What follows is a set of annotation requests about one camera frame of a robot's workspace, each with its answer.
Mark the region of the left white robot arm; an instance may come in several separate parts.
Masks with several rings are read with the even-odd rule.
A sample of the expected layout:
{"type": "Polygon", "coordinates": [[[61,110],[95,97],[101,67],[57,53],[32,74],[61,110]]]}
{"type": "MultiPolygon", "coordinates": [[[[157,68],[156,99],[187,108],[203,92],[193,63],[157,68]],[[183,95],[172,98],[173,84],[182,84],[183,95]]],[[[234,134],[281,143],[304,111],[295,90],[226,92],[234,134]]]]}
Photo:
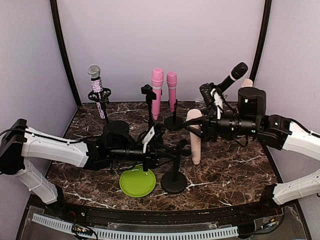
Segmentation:
{"type": "Polygon", "coordinates": [[[62,189],[49,182],[28,160],[41,158],[67,163],[87,170],[107,168],[114,160],[137,161],[144,170],[155,169],[159,159],[179,163],[182,156],[191,155],[185,149],[186,139],[174,147],[162,143],[166,129],[163,124],[151,124],[138,141],[130,135],[130,126],[123,120],[115,120],[103,127],[98,136],[79,140],[60,138],[41,133],[27,126],[25,119],[1,133],[0,172],[16,177],[60,218],[71,213],[65,203],[62,189]]]}

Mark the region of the black round-base mic stand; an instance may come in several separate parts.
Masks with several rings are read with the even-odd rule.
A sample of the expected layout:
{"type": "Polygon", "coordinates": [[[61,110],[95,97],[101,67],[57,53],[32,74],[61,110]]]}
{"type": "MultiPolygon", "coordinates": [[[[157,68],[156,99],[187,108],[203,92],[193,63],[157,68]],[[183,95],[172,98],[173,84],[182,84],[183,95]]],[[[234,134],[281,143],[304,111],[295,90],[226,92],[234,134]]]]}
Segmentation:
{"type": "Polygon", "coordinates": [[[168,194],[177,195],[182,193],[187,187],[186,176],[179,171],[180,160],[173,161],[172,170],[166,172],[161,178],[161,188],[168,194]]]}

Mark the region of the large pale pink microphone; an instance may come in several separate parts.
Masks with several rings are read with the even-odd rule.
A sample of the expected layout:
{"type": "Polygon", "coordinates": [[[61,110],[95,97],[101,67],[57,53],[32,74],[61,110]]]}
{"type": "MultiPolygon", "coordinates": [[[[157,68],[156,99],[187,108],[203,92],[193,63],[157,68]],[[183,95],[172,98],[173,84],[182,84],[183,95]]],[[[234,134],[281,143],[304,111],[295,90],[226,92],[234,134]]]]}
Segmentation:
{"type": "MultiPolygon", "coordinates": [[[[187,112],[186,120],[190,121],[202,116],[199,109],[191,109],[187,112]]],[[[199,165],[201,161],[201,138],[196,136],[194,133],[190,133],[190,146],[192,153],[192,161],[195,165],[199,165]]]]}

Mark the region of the black handheld microphone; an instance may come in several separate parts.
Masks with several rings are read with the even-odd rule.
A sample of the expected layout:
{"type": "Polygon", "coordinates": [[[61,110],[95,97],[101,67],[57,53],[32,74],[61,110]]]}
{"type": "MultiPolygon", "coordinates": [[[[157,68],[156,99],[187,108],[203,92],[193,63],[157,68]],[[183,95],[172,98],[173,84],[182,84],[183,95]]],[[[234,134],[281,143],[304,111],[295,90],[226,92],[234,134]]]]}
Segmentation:
{"type": "Polygon", "coordinates": [[[221,93],[224,93],[232,84],[241,79],[248,71],[248,66],[244,62],[237,64],[230,74],[217,85],[217,88],[221,93]]]}

